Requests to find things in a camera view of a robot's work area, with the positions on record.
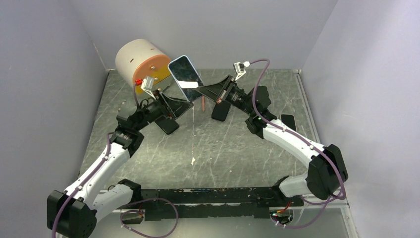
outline white wall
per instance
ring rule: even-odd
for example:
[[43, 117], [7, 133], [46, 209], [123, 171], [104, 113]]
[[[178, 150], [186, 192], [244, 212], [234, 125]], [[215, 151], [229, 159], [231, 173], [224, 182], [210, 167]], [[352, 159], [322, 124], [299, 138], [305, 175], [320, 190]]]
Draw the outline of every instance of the white wall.
[[420, 2], [339, 0], [303, 67], [362, 238], [420, 237]]
[[0, 1], [0, 18], [0, 237], [49, 237], [47, 197], [77, 177], [106, 72], [69, 1]]
[[198, 68], [270, 58], [302, 68], [337, 0], [72, 0], [107, 68], [126, 43], [144, 38]]

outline red clip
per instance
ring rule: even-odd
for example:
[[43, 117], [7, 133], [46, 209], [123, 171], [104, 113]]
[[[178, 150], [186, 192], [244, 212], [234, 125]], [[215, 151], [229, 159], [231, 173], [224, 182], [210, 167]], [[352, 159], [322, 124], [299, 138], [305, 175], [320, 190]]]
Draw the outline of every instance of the red clip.
[[142, 79], [136, 79], [136, 86], [142, 85], [143, 80]]

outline cylindrical container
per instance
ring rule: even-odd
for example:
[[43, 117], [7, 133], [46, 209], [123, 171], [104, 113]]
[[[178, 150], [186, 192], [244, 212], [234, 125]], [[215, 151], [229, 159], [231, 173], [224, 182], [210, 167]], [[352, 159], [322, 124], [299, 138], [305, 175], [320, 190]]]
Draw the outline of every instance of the cylindrical container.
[[[146, 76], [155, 78], [154, 85], [161, 82], [170, 76], [169, 62], [167, 55], [144, 39], [125, 44], [115, 57], [118, 73], [130, 86], [134, 85], [136, 79], [144, 79]], [[143, 90], [137, 87], [136, 92], [140, 94]]]

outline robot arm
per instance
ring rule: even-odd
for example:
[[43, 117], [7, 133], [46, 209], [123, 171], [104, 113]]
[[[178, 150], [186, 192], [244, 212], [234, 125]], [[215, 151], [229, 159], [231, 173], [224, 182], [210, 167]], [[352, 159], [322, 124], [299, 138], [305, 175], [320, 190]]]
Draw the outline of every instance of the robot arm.
[[175, 119], [193, 106], [185, 100], [167, 97], [160, 91], [155, 91], [153, 95], [155, 100], [142, 107], [125, 104], [117, 116], [118, 127], [111, 133], [111, 138], [108, 138], [109, 153], [108, 147], [105, 148], [86, 172], [64, 192], [54, 190], [49, 195], [49, 229], [53, 230], [59, 210], [64, 208], [56, 231], [67, 237], [88, 237], [96, 223], [114, 209], [142, 199], [141, 186], [127, 179], [123, 179], [106, 193], [99, 192], [115, 171], [140, 147], [144, 136], [139, 130], [155, 122], [165, 133], [171, 134], [179, 127]]
[[252, 92], [254, 89], [246, 94], [236, 84], [237, 79], [245, 73], [245, 68], [248, 65], [248, 62], [235, 63], [234, 68], [237, 73], [235, 78], [228, 75], [219, 83], [197, 87], [195, 90], [216, 102], [217, 105], [228, 102], [230, 105], [247, 113], [249, 118], [245, 123], [252, 134], [279, 145], [305, 165], [308, 170], [303, 175], [284, 177], [275, 184], [275, 187], [278, 187], [283, 195], [293, 197], [312, 193], [317, 198], [326, 200], [339, 187], [339, 181], [331, 164], [320, 155], [319, 151], [331, 159], [338, 169], [342, 180], [346, 181], [348, 175], [340, 149], [333, 144], [324, 146], [315, 143], [284, 125], [281, 120], [268, 110], [271, 100], [268, 97], [268, 90], [265, 86], [258, 86], [257, 88], [257, 110], [266, 120], [280, 126], [283, 130], [261, 120], [252, 104]]

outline smartphone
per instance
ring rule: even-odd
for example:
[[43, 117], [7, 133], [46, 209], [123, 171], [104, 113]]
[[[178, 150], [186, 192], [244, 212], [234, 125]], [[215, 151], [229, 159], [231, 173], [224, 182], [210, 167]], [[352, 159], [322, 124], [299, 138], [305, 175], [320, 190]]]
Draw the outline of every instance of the smartphone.
[[202, 94], [195, 91], [194, 88], [203, 86], [203, 82], [187, 56], [181, 56], [171, 61], [168, 64], [168, 69], [189, 102], [202, 97]]
[[296, 131], [296, 123], [295, 123], [295, 117], [290, 114], [281, 114], [280, 120], [283, 122], [286, 126], [290, 127], [290, 129]]

